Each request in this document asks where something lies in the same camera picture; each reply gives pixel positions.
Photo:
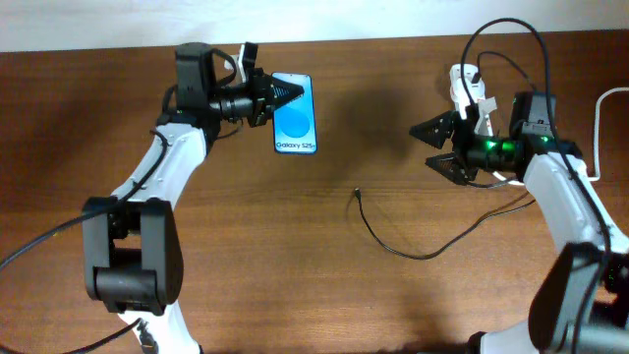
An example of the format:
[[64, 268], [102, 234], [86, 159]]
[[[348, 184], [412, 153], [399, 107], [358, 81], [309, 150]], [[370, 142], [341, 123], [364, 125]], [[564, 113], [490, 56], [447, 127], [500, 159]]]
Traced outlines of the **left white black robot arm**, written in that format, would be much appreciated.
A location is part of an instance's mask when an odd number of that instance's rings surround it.
[[250, 42], [236, 57], [202, 42], [177, 46], [177, 83], [164, 94], [149, 150], [110, 196], [84, 204], [86, 293], [127, 323], [145, 353], [202, 351], [178, 302], [184, 259], [174, 208], [222, 122], [262, 126], [307, 92], [256, 59]]

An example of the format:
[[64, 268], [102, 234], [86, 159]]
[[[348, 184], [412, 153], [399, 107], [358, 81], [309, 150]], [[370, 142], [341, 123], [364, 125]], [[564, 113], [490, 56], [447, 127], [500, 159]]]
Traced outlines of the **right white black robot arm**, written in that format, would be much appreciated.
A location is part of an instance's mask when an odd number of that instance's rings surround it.
[[579, 149], [554, 134], [554, 105], [554, 96], [517, 93], [506, 138], [480, 133], [482, 103], [410, 130], [435, 148], [452, 142], [450, 153], [426, 164], [456, 184], [471, 184], [479, 170], [513, 173], [538, 203], [558, 252], [527, 319], [473, 335], [472, 353], [628, 350], [628, 238], [602, 205]]

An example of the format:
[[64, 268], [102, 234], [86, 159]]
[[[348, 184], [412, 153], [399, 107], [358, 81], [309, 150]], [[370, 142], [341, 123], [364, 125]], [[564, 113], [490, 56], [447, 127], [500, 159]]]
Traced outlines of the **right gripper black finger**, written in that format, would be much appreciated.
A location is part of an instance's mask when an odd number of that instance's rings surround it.
[[456, 185], [467, 184], [466, 169], [455, 152], [429, 157], [426, 159], [426, 166]]
[[426, 122], [412, 126], [409, 134], [429, 146], [442, 149], [445, 142], [452, 136], [454, 118], [454, 111], [446, 111]]

